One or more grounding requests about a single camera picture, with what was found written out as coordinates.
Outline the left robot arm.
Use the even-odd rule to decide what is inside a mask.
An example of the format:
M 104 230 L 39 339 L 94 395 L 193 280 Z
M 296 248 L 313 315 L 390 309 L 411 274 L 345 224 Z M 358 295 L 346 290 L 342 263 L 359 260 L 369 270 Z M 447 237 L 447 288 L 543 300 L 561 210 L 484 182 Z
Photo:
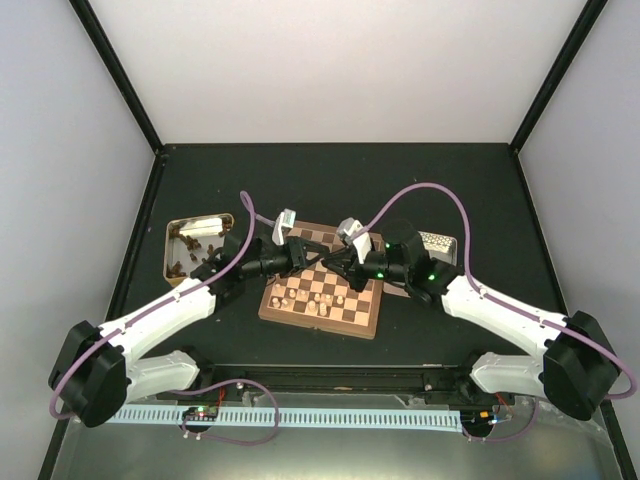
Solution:
M 149 395 L 183 390 L 193 399 L 207 397 L 215 384 L 211 370 L 185 351 L 153 358 L 148 352 L 230 304 L 247 280 L 297 274 L 329 249 L 299 236 L 277 245 L 262 235 L 245 242 L 226 237 L 208 253 L 178 286 L 140 309 L 99 326 L 74 325 L 48 379 L 50 403 L 63 403 L 69 416 L 97 427 L 126 403 Z

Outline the second left white arm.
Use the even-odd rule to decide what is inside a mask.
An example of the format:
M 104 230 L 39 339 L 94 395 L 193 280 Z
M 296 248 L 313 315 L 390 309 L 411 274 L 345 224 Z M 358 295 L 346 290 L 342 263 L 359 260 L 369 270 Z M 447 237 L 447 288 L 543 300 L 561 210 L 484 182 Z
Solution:
M 190 354 L 178 350 L 146 358 L 152 348 L 231 303 L 244 291 L 247 280 L 292 276 L 328 254 L 327 246 L 297 236 L 286 238 L 282 245 L 258 237 L 237 251 L 227 239 L 169 293 L 118 320 L 123 332 L 111 344 L 124 349 L 129 381 L 126 401 L 185 391 L 200 373 Z

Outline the second right white arm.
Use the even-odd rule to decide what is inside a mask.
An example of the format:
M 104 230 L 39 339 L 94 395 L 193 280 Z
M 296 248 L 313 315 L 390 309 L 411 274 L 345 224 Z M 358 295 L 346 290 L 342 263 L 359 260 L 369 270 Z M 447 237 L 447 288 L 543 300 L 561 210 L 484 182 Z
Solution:
M 323 266 L 362 290 L 370 280 L 391 283 L 424 306 L 468 321 L 516 345 L 522 355 L 487 352 L 471 366 L 470 378 L 486 393 L 514 393 L 542 397 L 539 380 L 546 351 L 540 309 L 502 294 L 466 275 L 450 263 L 423 254 L 414 263 L 384 252 L 371 251 L 365 261 L 348 249 L 322 260 Z

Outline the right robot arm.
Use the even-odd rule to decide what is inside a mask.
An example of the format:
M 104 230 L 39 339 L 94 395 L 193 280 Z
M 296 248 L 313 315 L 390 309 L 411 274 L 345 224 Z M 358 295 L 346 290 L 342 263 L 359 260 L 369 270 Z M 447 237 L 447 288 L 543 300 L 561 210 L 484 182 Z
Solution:
M 344 220 L 337 234 L 344 246 L 322 264 L 352 289 L 362 290 L 371 280 L 394 283 L 416 302 L 520 349 L 518 355 L 483 353 L 457 374 L 454 388 L 461 400 L 476 403 L 488 393 L 528 395 L 586 421 L 619 378 L 611 344 L 593 316 L 538 309 L 477 282 L 462 268 L 432 256 L 423 235 L 406 221 L 384 231 L 381 249 L 353 218 Z

